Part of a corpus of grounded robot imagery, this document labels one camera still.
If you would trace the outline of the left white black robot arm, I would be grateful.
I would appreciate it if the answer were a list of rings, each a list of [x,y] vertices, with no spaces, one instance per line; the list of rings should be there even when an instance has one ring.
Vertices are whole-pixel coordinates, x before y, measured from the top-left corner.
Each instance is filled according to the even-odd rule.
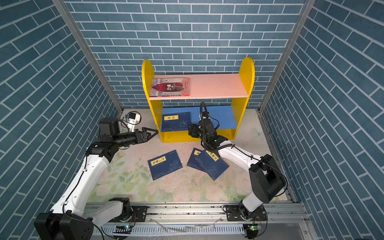
[[[42,240],[89,240],[93,230],[114,218],[130,221],[133,209],[128,198],[113,198],[92,213],[85,213],[87,200],[101,173],[109,166],[120,148],[148,142],[159,132],[143,127],[120,133],[116,127],[101,127],[75,178],[57,203],[47,212],[38,214],[34,226]]]

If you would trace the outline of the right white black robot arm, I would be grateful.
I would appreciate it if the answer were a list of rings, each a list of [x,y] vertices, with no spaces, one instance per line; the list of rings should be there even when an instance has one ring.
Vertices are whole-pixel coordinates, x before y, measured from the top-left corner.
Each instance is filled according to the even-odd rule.
[[[245,220],[254,217],[257,208],[268,204],[286,187],[288,181],[272,156],[255,155],[237,147],[218,135],[213,124],[192,124],[188,134],[201,140],[204,150],[195,156],[195,160],[213,180],[229,167],[225,159],[249,173],[252,190],[239,203],[240,215]]]

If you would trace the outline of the pink red cover book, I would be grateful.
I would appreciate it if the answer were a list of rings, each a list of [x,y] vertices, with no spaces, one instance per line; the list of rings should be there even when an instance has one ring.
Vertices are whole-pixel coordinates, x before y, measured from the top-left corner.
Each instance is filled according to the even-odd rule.
[[[190,95],[189,78],[154,78],[150,97],[181,97]]]

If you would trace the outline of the navy book paw print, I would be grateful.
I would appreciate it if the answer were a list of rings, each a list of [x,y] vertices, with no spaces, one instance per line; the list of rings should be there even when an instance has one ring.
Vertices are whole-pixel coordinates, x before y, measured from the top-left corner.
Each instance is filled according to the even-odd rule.
[[[161,132],[187,131],[191,124],[190,112],[165,114],[162,116]]]

